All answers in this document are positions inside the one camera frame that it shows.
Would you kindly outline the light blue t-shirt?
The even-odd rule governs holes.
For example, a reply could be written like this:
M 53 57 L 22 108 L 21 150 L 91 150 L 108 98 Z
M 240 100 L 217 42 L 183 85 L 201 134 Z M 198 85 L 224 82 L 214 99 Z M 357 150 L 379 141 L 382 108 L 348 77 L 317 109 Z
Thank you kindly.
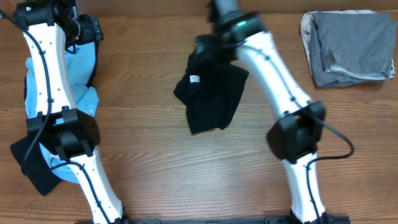
M 80 111 L 92 117 L 95 116 L 99 103 L 97 91 L 91 86 L 95 75 L 97 49 L 94 43 L 89 43 L 77 46 L 75 54 L 65 53 L 73 99 Z M 25 65 L 27 67 L 25 112 L 28 118 L 35 118 L 37 116 L 37 85 L 34 65 L 30 57 L 27 58 Z M 51 154 L 43 145 L 40 145 L 30 154 L 24 166 L 29 174 L 40 174 L 43 177 L 46 170 L 61 163 L 62 161 L 59 158 Z

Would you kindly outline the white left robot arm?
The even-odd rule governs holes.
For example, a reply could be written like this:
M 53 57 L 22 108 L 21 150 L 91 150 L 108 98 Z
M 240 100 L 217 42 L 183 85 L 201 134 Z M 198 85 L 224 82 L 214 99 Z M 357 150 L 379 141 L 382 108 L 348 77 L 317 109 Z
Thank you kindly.
M 29 46 L 37 91 L 36 114 L 26 121 L 32 142 L 21 162 L 43 146 L 72 170 L 93 223 L 129 223 L 100 159 L 97 122 L 78 108 L 67 72 L 66 53 L 103 40 L 98 17 L 79 14 L 76 1 L 25 1 L 17 5 L 13 23 Z

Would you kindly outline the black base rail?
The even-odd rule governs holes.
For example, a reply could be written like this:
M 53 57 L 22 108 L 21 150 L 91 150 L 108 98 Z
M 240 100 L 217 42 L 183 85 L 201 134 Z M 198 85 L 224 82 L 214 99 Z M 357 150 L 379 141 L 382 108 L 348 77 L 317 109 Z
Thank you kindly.
M 220 219 L 220 220 L 160 220 L 160 219 L 144 219 L 131 220 L 122 219 L 113 223 L 125 224 L 293 224 L 300 223 L 296 218 L 291 216 L 268 216 L 264 218 L 242 218 L 242 219 Z M 339 217 L 324 214 L 320 223 L 324 224 L 350 224 L 349 217 Z

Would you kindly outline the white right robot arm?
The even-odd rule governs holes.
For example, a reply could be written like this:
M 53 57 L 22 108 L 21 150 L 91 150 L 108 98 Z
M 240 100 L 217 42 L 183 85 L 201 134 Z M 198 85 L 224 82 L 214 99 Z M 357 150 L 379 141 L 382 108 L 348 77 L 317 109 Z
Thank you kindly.
M 267 142 L 288 178 L 292 206 L 287 222 L 328 223 L 315 162 L 325 119 L 323 104 L 313 102 L 294 80 L 259 14 L 243 13 L 237 1 L 210 1 L 209 10 L 215 49 L 226 60 L 239 60 L 248 68 L 275 116 Z

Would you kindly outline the brown cardboard backdrop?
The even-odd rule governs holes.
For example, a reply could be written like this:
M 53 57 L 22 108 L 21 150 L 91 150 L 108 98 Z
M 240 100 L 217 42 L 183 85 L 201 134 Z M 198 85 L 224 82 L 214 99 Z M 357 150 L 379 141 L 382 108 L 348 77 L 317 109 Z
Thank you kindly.
M 181 16 L 204 15 L 207 0 L 81 0 L 79 12 L 98 16 Z M 346 9 L 394 11 L 397 0 L 240 0 L 243 11 L 299 13 Z

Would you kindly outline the black t-shirt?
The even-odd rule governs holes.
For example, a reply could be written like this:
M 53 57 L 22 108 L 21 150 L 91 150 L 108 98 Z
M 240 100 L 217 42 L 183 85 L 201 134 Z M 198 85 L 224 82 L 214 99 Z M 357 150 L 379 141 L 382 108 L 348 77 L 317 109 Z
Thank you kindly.
M 200 63 L 196 53 L 188 56 L 185 74 L 174 95 L 186 106 L 192 134 L 229 126 L 248 76 L 247 70 L 228 61 L 208 59 Z

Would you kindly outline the black garment under blue shirt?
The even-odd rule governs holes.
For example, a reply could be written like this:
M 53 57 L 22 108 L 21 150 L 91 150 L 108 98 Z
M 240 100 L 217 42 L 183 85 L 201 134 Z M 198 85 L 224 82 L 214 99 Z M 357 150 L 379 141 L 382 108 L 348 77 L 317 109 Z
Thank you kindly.
M 99 42 L 91 42 L 79 45 L 74 54 L 71 53 L 71 47 L 65 52 L 73 98 L 78 109 L 90 116 L 95 116 L 99 103 L 96 89 L 92 86 L 98 61 L 99 44 Z M 24 80 L 25 113 L 28 118 L 34 118 L 37 116 L 37 85 L 32 59 L 28 58 L 25 65 L 27 67 L 27 75 Z M 26 136 L 11 144 L 10 149 L 21 166 L 22 173 L 29 178 L 41 195 L 49 194 L 63 180 L 75 184 L 79 183 L 68 166 L 49 171 L 51 167 L 59 165 L 63 161 L 52 155 L 41 144 L 36 145 L 28 158 L 23 160 L 32 141 L 32 138 Z

